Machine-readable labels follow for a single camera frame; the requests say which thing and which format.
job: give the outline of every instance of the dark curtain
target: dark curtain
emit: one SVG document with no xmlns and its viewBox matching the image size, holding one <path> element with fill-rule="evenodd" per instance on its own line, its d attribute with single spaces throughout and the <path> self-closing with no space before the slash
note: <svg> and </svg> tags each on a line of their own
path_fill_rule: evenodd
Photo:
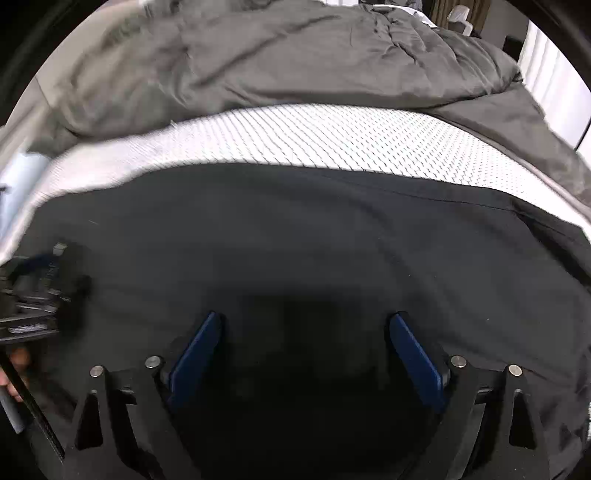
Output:
<svg viewBox="0 0 591 480">
<path fill-rule="evenodd" d="M 468 21 L 474 30 L 482 31 L 491 0 L 434 0 L 431 20 L 441 28 L 447 28 L 447 16 L 456 5 L 466 5 L 470 9 Z"/>
</svg>

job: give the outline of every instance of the screw head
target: screw head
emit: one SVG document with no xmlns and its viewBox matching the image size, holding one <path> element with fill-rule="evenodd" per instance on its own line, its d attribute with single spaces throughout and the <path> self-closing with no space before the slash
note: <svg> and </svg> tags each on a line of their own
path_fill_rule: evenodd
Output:
<svg viewBox="0 0 591 480">
<path fill-rule="evenodd" d="M 523 370 L 519 365 L 509 365 L 509 372 L 511 375 L 518 377 L 523 373 Z"/>
<path fill-rule="evenodd" d="M 94 378 L 100 377 L 104 371 L 105 369 L 102 365 L 95 365 L 90 369 L 90 376 Z"/>
<path fill-rule="evenodd" d="M 454 367 L 464 368 L 467 364 L 468 362 L 466 362 L 466 359 L 460 355 L 454 355 L 452 357 L 452 365 Z"/>
<path fill-rule="evenodd" d="M 161 362 L 162 360 L 160 359 L 160 357 L 158 355 L 154 355 L 149 356 L 144 362 L 144 365 L 146 366 L 146 368 L 156 368 L 160 366 Z"/>
</svg>

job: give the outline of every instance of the human hand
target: human hand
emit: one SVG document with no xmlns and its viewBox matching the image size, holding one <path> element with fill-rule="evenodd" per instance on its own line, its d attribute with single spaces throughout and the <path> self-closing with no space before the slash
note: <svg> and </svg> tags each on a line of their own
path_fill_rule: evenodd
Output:
<svg viewBox="0 0 591 480">
<path fill-rule="evenodd" d="M 19 372 L 23 372 L 31 363 L 31 355 L 29 355 L 29 350 L 24 347 L 19 347 L 15 351 L 10 354 L 10 361 L 14 365 L 14 368 Z M 21 377 L 22 381 L 26 386 L 28 386 L 28 381 L 26 378 Z M 0 368 L 0 386 L 6 387 L 8 393 L 10 393 L 17 402 L 22 402 L 22 398 L 18 394 L 14 385 L 8 381 L 8 377 L 4 373 L 4 370 Z"/>
</svg>

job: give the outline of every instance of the gray blanket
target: gray blanket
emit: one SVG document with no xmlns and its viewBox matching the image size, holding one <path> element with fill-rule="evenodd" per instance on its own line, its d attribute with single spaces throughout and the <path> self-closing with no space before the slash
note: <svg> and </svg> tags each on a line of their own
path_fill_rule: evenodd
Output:
<svg viewBox="0 0 591 480">
<path fill-rule="evenodd" d="M 395 9 L 313 0 L 156 0 L 63 82 L 32 150 L 278 103 L 414 109 L 513 152 L 591 205 L 591 171 L 547 127 L 513 59 Z"/>
</svg>

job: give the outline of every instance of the blue gripper pad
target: blue gripper pad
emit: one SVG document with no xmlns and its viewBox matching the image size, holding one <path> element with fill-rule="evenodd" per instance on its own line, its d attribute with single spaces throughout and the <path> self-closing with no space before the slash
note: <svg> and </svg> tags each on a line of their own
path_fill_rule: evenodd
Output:
<svg viewBox="0 0 591 480">
<path fill-rule="evenodd" d="M 167 403 L 172 411 L 197 390 L 221 335 L 222 319 L 218 313 L 210 312 L 168 376 L 170 396 Z"/>
<path fill-rule="evenodd" d="M 423 404 L 441 412 L 450 376 L 443 348 L 430 340 L 406 312 L 390 318 L 389 337 Z"/>
</svg>

